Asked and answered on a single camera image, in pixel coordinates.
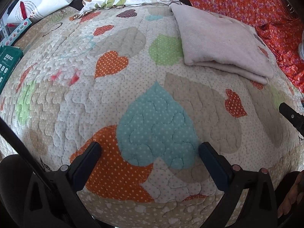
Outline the right hand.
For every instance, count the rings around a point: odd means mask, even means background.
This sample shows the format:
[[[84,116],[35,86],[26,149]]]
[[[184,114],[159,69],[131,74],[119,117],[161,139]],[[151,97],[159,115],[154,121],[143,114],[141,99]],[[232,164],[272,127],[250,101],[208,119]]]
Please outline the right hand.
[[[294,203],[299,203],[303,197],[303,192],[300,191],[299,184],[303,179],[303,170],[301,172],[296,172],[296,179],[294,184],[291,186],[284,200],[280,203],[278,207],[278,218],[282,215],[287,215]]]

